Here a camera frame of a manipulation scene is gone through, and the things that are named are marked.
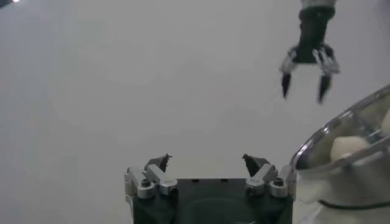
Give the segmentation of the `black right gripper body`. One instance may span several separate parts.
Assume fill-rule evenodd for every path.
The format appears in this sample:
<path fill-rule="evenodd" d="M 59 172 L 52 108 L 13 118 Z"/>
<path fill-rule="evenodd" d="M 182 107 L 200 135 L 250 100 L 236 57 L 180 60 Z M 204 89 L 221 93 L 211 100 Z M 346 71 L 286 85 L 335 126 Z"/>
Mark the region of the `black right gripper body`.
<path fill-rule="evenodd" d="M 325 34 L 328 21 L 335 15 L 335 8 L 326 5 L 315 5 L 302 9 L 299 12 L 300 38 L 294 47 L 298 64 L 314 64 L 316 58 L 314 50 L 324 50 L 326 56 L 334 57 L 333 49 L 325 43 Z"/>

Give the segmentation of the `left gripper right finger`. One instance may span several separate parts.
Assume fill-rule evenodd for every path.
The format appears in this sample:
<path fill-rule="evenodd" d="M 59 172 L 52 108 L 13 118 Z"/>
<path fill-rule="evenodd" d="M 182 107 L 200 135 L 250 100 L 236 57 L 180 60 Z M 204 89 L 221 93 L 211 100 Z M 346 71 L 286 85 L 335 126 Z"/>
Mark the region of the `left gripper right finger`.
<path fill-rule="evenodd" d="M 246 178 L 246 192 L 251 197 L 263 195 L 266 191 L 276 198 L 296 197 L 296 171 L 291 165 L 278 170 L 265 158 L 244 154 L 249 177 Z"/>

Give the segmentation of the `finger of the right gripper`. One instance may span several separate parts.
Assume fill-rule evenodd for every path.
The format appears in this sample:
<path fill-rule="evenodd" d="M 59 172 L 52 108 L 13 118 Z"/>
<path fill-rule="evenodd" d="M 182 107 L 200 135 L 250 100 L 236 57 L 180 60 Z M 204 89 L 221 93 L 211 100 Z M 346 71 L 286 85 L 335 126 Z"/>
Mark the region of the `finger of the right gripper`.
<path fill-rule="evenodd" d="M 317 102 L 323 104 L 324 98 L 331 88 L 332 77 L 340 73 L 340 66 L 335 57 L 334 50 L 327 44 L 321 44 L 315 49 L 315 60 L 322 75 L 320 77 Z"/>
<path fill-rule="evenodd" d="M 291 85 L 291 77 L 293 71 L 297 68 L 297 63 L 294 61 L 297 57 L 297 46 L 293 46 L 284 57 L 280 64 L 279 71 L 282 74 L 281 86 L 283 98 L 287 99 L 289 88 Z"/>

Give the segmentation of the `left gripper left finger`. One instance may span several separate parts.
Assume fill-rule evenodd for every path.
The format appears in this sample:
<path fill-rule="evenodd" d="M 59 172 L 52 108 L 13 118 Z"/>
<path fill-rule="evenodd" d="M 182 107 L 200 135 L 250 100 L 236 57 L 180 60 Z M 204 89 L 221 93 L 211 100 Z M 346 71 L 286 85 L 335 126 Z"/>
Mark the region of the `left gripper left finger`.
<path fill-rule="evenodd" d="M 150 159 L 144 167 L 128 167 L 124 173 L 124 192 L 127 197 L 152 199 L 155 194 L 176 198 L 179 194 L 179 181 L 166 174 L 171 155 Z"/>

